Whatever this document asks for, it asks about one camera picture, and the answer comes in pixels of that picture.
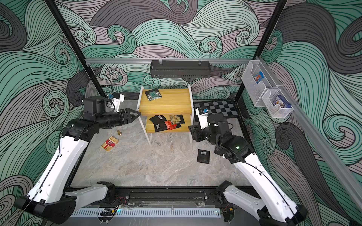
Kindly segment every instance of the gray marble tile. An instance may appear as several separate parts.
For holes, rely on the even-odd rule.
[[[125,101],[121,108],[136,109],[137,101]],[[233,134],[242,136],[236,118]],[[72,182],[74,187],[91,186],[105,180],[116,186],[218,186],[224,180],[250,185],[228,160],[214,153],[207,141],[189,143],[188,133],[154,133],[149,145],[138,120],[118,128],[101,129],[89,143]],[[110,137],[119,139],[107,152],[101,145]],[[210,164],[197,162],[197,150],[210,151]]]

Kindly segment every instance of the clear plastic bin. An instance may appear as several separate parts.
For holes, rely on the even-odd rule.
[[[257,76],[260,72],[263,73],[264,78],[257,84],[254,76]],[[272,87],[268,81],[269,78],[269,73],[266,71],[260,60],[249,61],[241,79],[255,107],[265,106],[261,96],[268,88]]]
[[[281,95],[280,90],[278,88],[271,88],[267,89],[261,98],[272,118],[284,119],[293,111],[293,108],[281,108],[280,105],[273,106],[277,95]]]

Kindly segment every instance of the black and white checkerboard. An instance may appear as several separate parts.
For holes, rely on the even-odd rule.
[[[206,103],[194,103],[194,108],[197,109],[199,107],[206,106],[209,110],[209,114],[214,113],[223,113],[224,117],[229,118],[236,118],[237,112],[235,106],[232,101],[213,101],[213,102],[206,102]]]

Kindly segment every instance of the wooden shelf board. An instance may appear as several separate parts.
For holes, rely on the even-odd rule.
[[[141,95],[139,112],[142,115],[191,114],[189,89],[159,89],[162,98],[148,101],[144,90]]]
[[[167,114],[160,114],[166,117],[167,120],[170,120],[170,116]],[[189,125],[191,125],[191,115],[190,114],[176,114],[176,115],[183,115],[184,117],[184,124],[180,124],[180,128],[172,129],[172,130],[163,130],[158,133],[183,133],[183,132],[190,132],[189,131]],[[146,122],[146,132],[147,133],[154,133],[155,132],[155,126],[151,122],[150,118],[152,118],[154,115],[147,116],[147,122]]]

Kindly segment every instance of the cable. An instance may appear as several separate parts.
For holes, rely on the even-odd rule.
[[[215,146],[217,145],[217,147],[220,147],[220,148],[226,150],[227,153],[229,153],[229,150],[228,150],[228,149],[226,149],[224,146],[219,145],[219,141],[220,141],[220,135],[217,135],[217,136],[216,136]],[[257,171],[259,171],[259,173],[260,173],[261,175],[263,175],[263,176],[273,185],[273,187],[275,188],[275,190],[279,193],[279,195],[280,195],[280,196],[282,197],[282,199],[284,200],[285,204],[286,204],[287,206],[289,206],[290,211],[292,212],[295,220],[297,221],[297,225],[299,225],[299,221],[298,221],[298,219],[296,218],[296,216],[295,216],[293,210],[291,209],[290,205],[287,203],[287,201],[285,200],[285,198],[284,198],[284,197],[282,196],[282,194],[279,192],[279,190],[277,189],[277,187],[271,182],[271,180],[270,180],[265,174],[263,174],[263,173],[262,173],[258,168],[256,168],[255,166],[253,166],[253,165],[251,165],[251,164],[249,164],[249,163],[247,163],[247,162],[245,162],[245,161],[241,161],[241,160],[239,160],[239,159],[234,159],[234,158],[231,158],[231,157],[227,157],[227,156],[225,156],[225,154],[223,154],[223,158],[232,159],[232,160],[235,160],[235,161],[238,161],[238,162],[241,162],[241,163],[246,163],[246,164],[250,165],[251,167],[253,167],[254,169],[256,169]]]
[[[112,94],[113,94],[114,93],[114,91],[113,91],[113,83],[111,82],[111,80],[109,79],[109,77],[107,75],[105,75],[105,74],[102,74],[102,75],[106,76],[108,78],[109,82],[111,83],[111,85],[112,85]]]
[[[48,177],[48,175],[49,175],[49,173],[50,173],[51,169],[52,169],[52,168],[53,168],[53,166],[55,165],[55,163],[56,163],[56,161],[58,160],[58,158],[59,158],[59,155],[56,157],[56,159],[55,159],[55,161],[54,161],[53,165],[50,167],[50,170],[49,170],[49,171],[48,171],[48,173],[46,174],[46,176],[45,176],[45,178],[44,178],[43,182],[40,184],[39,189],[43,186],[43,184],[44,184],[44,182],[45,182],[46,178]],[[21,212],[20,216],[24,213],[25,209],[26,209],[26,208],[30,205],[30,203],[34,200],[34,198],[37,196],[37,194],[38,194],[38,192],[36,192],[36,193],[35,193],[35,195],[33,196],[33,198],[30,200],[30,202],[26,205],[26,207],[25,207],[25,208],[23,209],[23,211]]]
[[[58,144],[59,144],[59,154],[60,154],[60,136],[63,133],[63,130],[65,129],[65,127],[60,131],[59,136],[58,136]]]
[[[223,211],[226,210],[226,208],[227,208],[229,205],[230,205],[230,203],[227,204],[227,206],[225,207],[225,209],[223,209]]]
[[[125,198],[123,198],[123,197],[118,197],[118,198],[115,198],[114,201],[113,201],[111,204],[113,204],[113,203],[116,201],[116,199],[119,199],[119,200],[118,200],[118,206],[117,206],[116,208],[114,208],[113,210],[108,210],[107,212],[101,213],[100,215],[101,215],[102,217],[112,216],[111,219],[113,219],[113,217],[117,214],[117,210],[118,210],[119,206],[122,204],[121,199],[124,199],[124,200],[125,200],[125,204],[127,203],[127,201],[126,201]]]
[[[232,127],[231,127],[230,129],[234,128],[234,125],[233,125],[233,124],[231,124],[231,123],[227,123],[227,124],[232,125]]]
[[[296,218],[296,216],[295,216],[293,210],[291,209],[290,205],[287,203],[287,201],[286,201],[285,198],[282,196],[282,194],[281,194],[280,191],[277,189],[277,187],[271,182],[271,180],[270,180],[265,174],[263,174],[258,168],[256,168],[255,166],[251,165],[250,163],[247,163],[247,162],[244,162],[244,161],[241,161],[241,160],[238,160],[238,159],[234,159],[234,158],[229,158],[229,157],[226,157],[226,156],[223,156],[223,157],[225,157],[226,159],[236,160],[236,161],[239,161],[239,162],[241,162],[241,163],[246,163],[246,164],[248,164],[249,166],[251,166],[251,167],[253,167],[254,169],[256,169],[257,171],[259,171],[260,174],[263,175],[263,176],[273,185],[273,187],[275,188],[275,190],[279,193],[279,195],[280,195],[280,196],[282,197],[282,199],[284,200],[285,204],[289,206],[290,211],[292,212],[295,220],[297,221],[297,225],[299,225],[299,221],[298,221],[298,219]]]

